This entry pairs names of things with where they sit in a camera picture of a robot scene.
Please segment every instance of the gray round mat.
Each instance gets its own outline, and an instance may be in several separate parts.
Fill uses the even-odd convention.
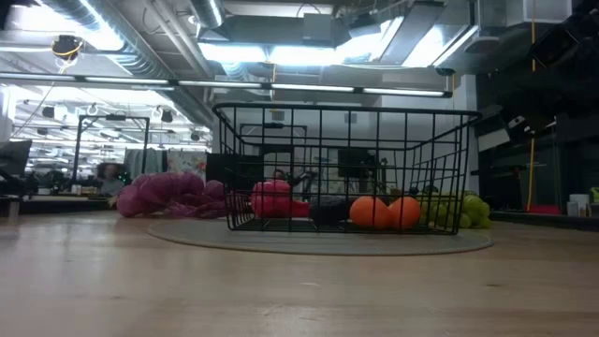
[[[333,256],[414,256],[491,247],[485,233],[455,236],[231,231],[223,221],[172,220],[151,225],[151,235],[178,243],[253,252]]]

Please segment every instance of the wire basket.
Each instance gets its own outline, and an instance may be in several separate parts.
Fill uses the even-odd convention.
[[[222,103],[213,112],[212,158],[220,158],[232,230],[458,233],[467,126],[478,112],[271,103]],[[361,197],[385,204],[374,203],[372,226],[349,218]],[[406,197],[418,201],[417,222],[398,216],[379,227],[376,207],[395,202],[403,212]]]

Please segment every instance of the table surface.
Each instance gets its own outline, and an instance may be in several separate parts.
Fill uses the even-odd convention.
[[[115,212],[19,221],[0,226],[7,337],[599,334],[599,233],[496,223],[472,253],[291,256],[165,242],[145,232],[164,220]]]

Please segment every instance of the ceiling duct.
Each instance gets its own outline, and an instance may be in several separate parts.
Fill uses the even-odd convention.
[[[204,31],[197,42],[334,48],[350,38],[349,28],[342,19],[306,14],[303,18],[230,16],[222,26]]]
[[[110,1],[103,0],[41,0],[66,19],[78,22],[91,32],[104,27],[111,29],[124,42],[123,56],[110,59],[135,77],[173,79],[174,74],[148,46],[133,26]],[[183,88],[159,92],[182,108],[182,113],[193,123],[212,125],[212,113],[203,102]]]
[[[225,12],[220,0],[190,0],[189,2],[197,23],[203,28],[213,29],[225,21]]]
[[[432,26],[446,9],[437,1],[415,1],[381,57],[386,64],[402,65],[418,42],[429,33]]]
[[[247,69],[247,65],[241,62],[223,62],[221,63],[223,66],[223,70],[226,73],[226,76],[231,81],[250,81],[250,82],[262,82],[266,81],[265,78],[260,78],[258,76],[252,75]],[[270,90],[258,90],[258,89],[250,89],[248,90],[251,93],[256,95],[270,95]]]

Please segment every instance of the metal frame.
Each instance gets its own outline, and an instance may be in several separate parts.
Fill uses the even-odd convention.
[[[106,115],[106,116],[95,116],[95,115],[80,115],[79,123],[77,125],[77,142],[75,143],[75,158],[73,159],[73,175],[71,176],[71,182],[77,181],[77,168],[79,165],[79,151],[81,146],[81,134],[87,130],[87,127],[83,127],[83,121],[86,119],[105,119],[107,121],[126,121],[126,120],[141,120],[146,122],[146,128],[143,134],[143,157],[141,159],[141,173],[146,172],[146,155],[148,150],[148,137],[150,135],[150,117],[129,117],[121,115]]]
[[[266,123],[266,114],[267,111],[271,109],[282,109],[282,110],[291,110],[291,121],[290,125],[287,127],[295,126],[295,112],[296,110],[301,110],[304,113],[306,110],[312,110],[318,113],[319,116],[319,130],[318,137],[314,136],[305,136],[305,137],[296,137],[293,132],[290,133],[289,136],[269,136],[265,135],[263,131],[260,135],[243,135],[240,131],[241,126],[237,125],[237,115],[238,109],[260,109],[262,110],[262,124]],[[227,116],[223,113],[223,109],[228,109],[229,112],[233,113],[233,118],[227,118]],[[320,106],[320,105],[297,105],[297,104],[271,104],[271,103],[222,103],[217,104],[212,108],[214,114],[219,118],[219,134],[220,134],[220,153],[221,154],[231,154],[233,156],[233,165],[228,169],[232,174],[230,174],[230,178],[227,179],[225,183],[226,188],[229,192],[230,198],[226,201],[226,207],[228,210],[227,216],[227,224],[229,229],[231,230],[261,230],[261,231],[303,231],[303,232],[343,232],[343,233],[405,233],[405,234],[442,234],[442,235],[455,235],[459,231],[459,222],[461,215],[461,202],[459,200],[463,200],[464,198],[464,189],[466,179],[468,178],[467,171],[467,162],[468,162],[468,143],[469,143],[469,132],[472,123],[480,120],[482,118],[482,114],[475,111],[463,111],[463,110],[417,110],[417,109],[401,109],[401,108],[364,108],[364,107],[356,107],[356,106]],[[345,137],[331,137],[329,135],[323,135],[323,111],[326,113],[334,112],[334,111],[343,111],[343,112],[357,112],[357,113],[372,113],[376,114],[376,134],[371,139],[358,139],[352,137],[352,124],[348,123],[347,125],[347,134]],[[381,138],[381,112],[391,112],[391,113],[399,113],[403,114],[403,136],[398,134],[397,137],[391,136],[392,139],[388,139],[387,137]],[[410,114],[420,114],[420,115],[430,115],[432,118],[432,134],[429,139],[408,139],[408,115]],[[449,115],[459,117],[459,121],[453,127],[450,127],[447,131],[439,132],[437,134],[436,131],[436,121],[437,116],[440,115]],[[275,158],[274,161],[265,161],[264,158],[259,162],[252,161],[250,158],[246,156],[246,148],[249,147],[249,151],[251,153],[254,152],[254,148],[257,147],[260,149],[263,146],[270,145],[267,141],[268,139],[276,139],[276,144],[279,144],[280,140],[287,140],[288,143],[281,144],[282,146],[289,146],[294,148],[306,148],[310,149],[309,157],[310,162],[306,161],[306,155],[304,153],[303,160],[297,161],[294,155],[290,155],[289,162],[277,162]],[[294,140],[305,140],[305,143],[298,144]],[[343,141],[346,143],[345,146],[339,144],[339,141]],[[357,145],[352,142],[356,141],[368,141],[366,145],[360,144]],[[435,154],[435,145],[437,147],[441,147],[442,145],[446,147],[444,153],[439,153],[440,150],[437,150]],[[323,150],[338,148],[338,149],[362,149],[367,151],[375,151],[374,161],[371,162],[360,162],[359,165],[348,163],[323,163]],[[313,163],[312,161],[312,149],[315,149],[319,153],[319,160],[317,163]],[[382,155],[393,156],[393,165],[388,165],[381,161],[381,152]],[[402,158],[400,157],[398,160],[397,154],[401,153]],[[407,162],[407,154],[410,153],[412,156],[412,163]],[[314,192],[294,192],[291,190],[289,193],[282,192],[262,192],[261,196],[259,193],[253,189],[247,189],[247,187],[241,187],[251,185],[253,183],[260,183],[270,177],[264,177],[264,167],[266,166],[276,166],[279,165],[281,167],[290,168],[290,172],[294,172],[294,167],[301,168],[317,168],[318,169],[318,178],[317,191]],[[339,174],[340,178],[334,178],[333,180],[329,177],[329,173],[326,175],[326,179],[323,179],[324,172],[323,169],[328,168],[345,168],[345,169],[366,169],[370,172],[366,176],[367,183],[371,183],[372,191],[357,193],[357,191],[350,192],[349,184],[350,181],[349,176],[351,174],[346,174],[342,177]],[[386,192],[387,187],[385,187],[385,191],[381,193],[383,187],[379,187],[379,183],[382,181],[382,170],[394,170],[394,181],[390,183],[395,183],[396,188],[400,188],[403,191],[404,196],[408,196],[408,189],[410,187],[417,187],[420,190],[424,189],[427,185],[435,185],[439,186],[439,190],[444,190],[444,183],[446,186],[449,184],[449,187],[446,190],[450,191],[458,191],[455,195],[450,196],[435,196],[433,194],[428,194],[422,196],[421,202],[427,202],[428,209],[426,219],[424,221],[424,226],[416,226],[411,229],[402,229],[402,220],[400,220],[399,229],[387,229],[387,230],[373,230],[371,228],[360,228],[355,225],[349,223],[347,220],[341,223],[336,224],[317,224],[313,221],[307,220],[299,220],[297,218],[292,218],[291,215],[291,204],[294,196],[311,196],[312,198],[316,198],[317,201],[317,210],[319,212],[320,209],[320,199],[323,196],[326,197],[341,197],[344,198],[345,202],[349,202],[350,197],[364,197],[371,196],[373,198],[388,198],[389,195]],[[410,182],[407,182],[406,171],[409,171],[407,174],[410,174]],[[326,181],[326,191],[324,190],[322,182]],[[329,191],[329,181],[336,182],[344,182],[344,191],[340,192],[330,192]],[[258,198],[264,197],[265,195],[274,197],[276,195],[285,195],[289,197],[289,216],[285,218],[258,218],[253,212],[247,212],[246,206],[249,204],[249,198],[251,195],[258,193]],[[447,202],[447,206],[451,206],[453,210],[452,222],[449,223],[450,212],[446,212],[445,221],[442,221],[443,217],[439,216],[439,209],[436,210],[436,214],[431,214],[431,211],[435,212],[431,209],[432,202]]]

